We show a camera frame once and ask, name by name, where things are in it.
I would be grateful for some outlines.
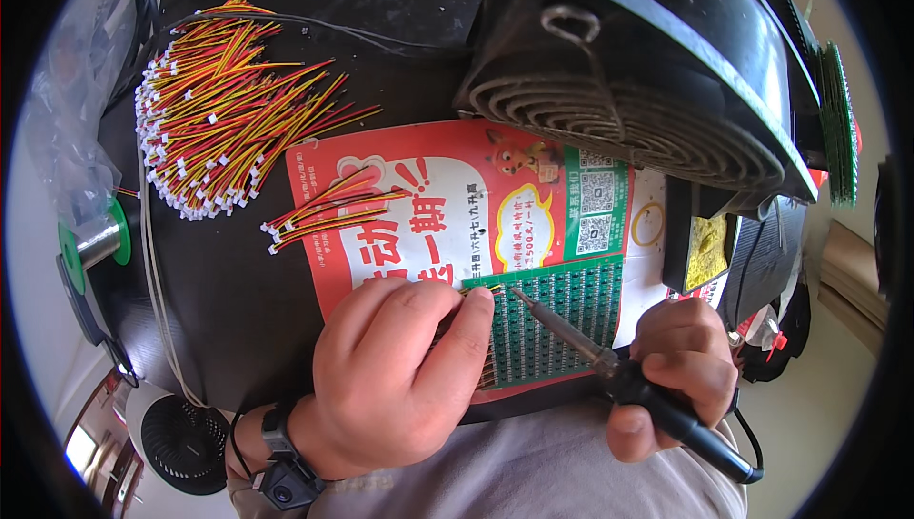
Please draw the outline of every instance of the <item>right hand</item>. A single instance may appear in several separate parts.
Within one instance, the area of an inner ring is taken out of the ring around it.
[[[429,353],[439,322],[454,311]],[[303,442],[300,451],[325,479],[428,458],[469,406],[494,311],[486,289],[464,298],[434,281],[366,282],[340,302],[317,341],[314,395],[290,417],[293,443]]]
[[[723,322],[702,299],[664,300],[647,309],[630,352],[645,378],[685,397],[709,428],[724,418],[737,368]],[[606,442],[616,459],[627,462],[680,445],[655,430],[648,411],[635,405],[612,407]]]

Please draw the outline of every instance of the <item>solder wire spool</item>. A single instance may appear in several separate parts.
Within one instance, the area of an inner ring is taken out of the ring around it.
[[[80,295],[86,294],[84,272],[97,262],[108,256],[114,257],[118,265],[127,265],[130,261],[130,228],[117,199],[111,200],[108,219],[97,234],[81,239],[63,224],[58,224],[58,239],[64,267]]]

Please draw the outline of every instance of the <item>green label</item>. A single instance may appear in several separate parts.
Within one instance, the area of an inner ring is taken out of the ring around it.
[[[565,261],[622,252],[628,176],[623,161],[565,146]]]

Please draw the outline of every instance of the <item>fan grill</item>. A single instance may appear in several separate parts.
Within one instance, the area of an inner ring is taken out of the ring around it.
[[[609,86],[624,137],[606,94],[583,77],[502,77],[474,88],[470,102],[489,120],[691,182],[758,191],[784,181],[781,163],[746,130],[642,86]]]
[[[225,487],[225,443],[229,422],[213,409],[197,409],[169,396],[143,417],[143,448],[150,464],[170,485],[195,495]]]

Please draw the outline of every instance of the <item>circuit board panel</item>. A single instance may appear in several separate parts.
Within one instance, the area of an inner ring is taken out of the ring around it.
[[[492,322],[494,370],[486,389],[589,370],[575,350],[530,315],[509,287],[517,287],[532,299],[546,303],[594,342],[611,346],[619,319],[622,281],[622,255],[465,280],[464,288],[502,285],[496,293]]]

